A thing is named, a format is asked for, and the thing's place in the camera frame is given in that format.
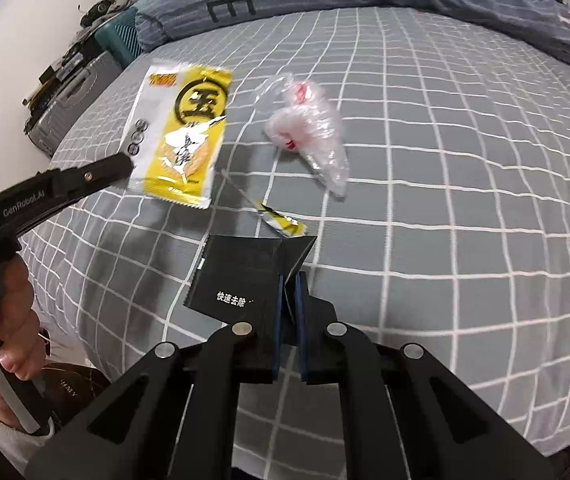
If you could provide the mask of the person's left hand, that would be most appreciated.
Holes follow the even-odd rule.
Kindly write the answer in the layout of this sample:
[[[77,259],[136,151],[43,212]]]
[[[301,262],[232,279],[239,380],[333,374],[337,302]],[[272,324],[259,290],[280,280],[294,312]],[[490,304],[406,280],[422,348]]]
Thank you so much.
[[[0,266],[0,365],[20,380],[38,375],[45,364],[40,321],[32,310],[34,291],[26,264],[20,256]],[[14,411],[0,394],[0,422],[21,427]]]

